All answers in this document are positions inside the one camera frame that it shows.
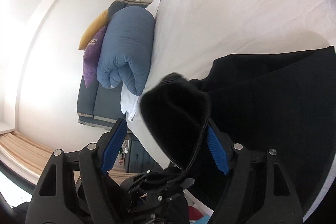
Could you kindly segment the dark storage cabinet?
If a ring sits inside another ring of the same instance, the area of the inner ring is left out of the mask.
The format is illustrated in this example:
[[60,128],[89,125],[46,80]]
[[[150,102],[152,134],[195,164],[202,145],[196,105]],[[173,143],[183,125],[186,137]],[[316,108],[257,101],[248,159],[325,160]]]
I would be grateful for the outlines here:
[[126,135],[122,145],[122,152],[123,166],[127,173],[143,173],[148,170],[163,170],[132,133]]

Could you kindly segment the white bed mattress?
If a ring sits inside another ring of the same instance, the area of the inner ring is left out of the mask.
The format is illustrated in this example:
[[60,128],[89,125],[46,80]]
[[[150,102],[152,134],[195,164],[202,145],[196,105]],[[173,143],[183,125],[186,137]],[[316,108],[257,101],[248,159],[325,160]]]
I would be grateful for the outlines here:
[[[330,46],[335,49],[335,0],[160,0],[150,72],[129,127],[165,168],[172,162],[147,128],[139,106],[142,96],[165,76],[176,73],[186,80],[202,80],[216,59],[228,55],[275,55]],[[333,183],[334,161],[304,218]]]

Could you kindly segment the dark blue sofa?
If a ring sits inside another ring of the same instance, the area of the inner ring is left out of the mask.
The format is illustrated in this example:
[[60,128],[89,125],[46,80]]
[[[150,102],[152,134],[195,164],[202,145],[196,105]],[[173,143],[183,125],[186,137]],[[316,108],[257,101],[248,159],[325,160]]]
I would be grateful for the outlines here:
[[[116,0],[108,9],[109,22],[116,12],[130,6],[142,7],[149,11],[147,3]],[[119,118],[127,118],[132,121],[137,112],[139,97],[132,94],[123,83],[119,83],[113,89],[106,89],[98,80],[95,80],[90,87],[86,88],[82,76],[77,99],[79,123],[111,128]]]

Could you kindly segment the rolled blue blanket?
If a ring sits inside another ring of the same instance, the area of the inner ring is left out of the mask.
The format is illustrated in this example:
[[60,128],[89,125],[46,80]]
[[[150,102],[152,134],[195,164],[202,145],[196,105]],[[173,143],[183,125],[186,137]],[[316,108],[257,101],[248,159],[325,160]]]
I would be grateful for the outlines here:
[[96,73],[102,87],[113,89],[123,83],[135,96],[142,94],[151,67],[154,27],[154,17],[142,7],[126,7],[111,17]]

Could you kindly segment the purple pillow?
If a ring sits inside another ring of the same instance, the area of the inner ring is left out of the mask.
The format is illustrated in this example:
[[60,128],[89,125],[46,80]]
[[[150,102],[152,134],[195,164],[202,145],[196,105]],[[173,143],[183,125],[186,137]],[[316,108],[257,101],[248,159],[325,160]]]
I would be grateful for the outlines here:
[[107,26],[102,27],[85,49],[83,56],[83,77],[86,88],[90,87],[97,80],[97,66],[106,29]]

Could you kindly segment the black jeans pant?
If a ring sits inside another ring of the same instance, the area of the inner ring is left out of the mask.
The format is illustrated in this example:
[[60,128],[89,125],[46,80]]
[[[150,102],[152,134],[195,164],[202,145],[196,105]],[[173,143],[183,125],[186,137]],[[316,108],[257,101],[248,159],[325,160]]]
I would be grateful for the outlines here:
[[[178,167],[161,189],[193,179],[211,223],[303,223],[335,157],[335,49],[221,57],[202,80],[165,76],[139,106]],[[208,121],[231,139],[227,175]]]

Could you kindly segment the mustard yellow pillow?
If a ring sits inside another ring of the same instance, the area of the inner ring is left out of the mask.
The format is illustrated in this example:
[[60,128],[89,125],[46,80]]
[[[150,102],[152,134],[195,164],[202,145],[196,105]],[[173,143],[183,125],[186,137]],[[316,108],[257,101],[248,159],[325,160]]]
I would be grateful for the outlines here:
[[109,22],[108,10],[103,11],[86,29],[81,37],[79,50],[84,51],[88,46],[89,42],[93,39],[96,33],[101,30],[104,26],[107,26]]

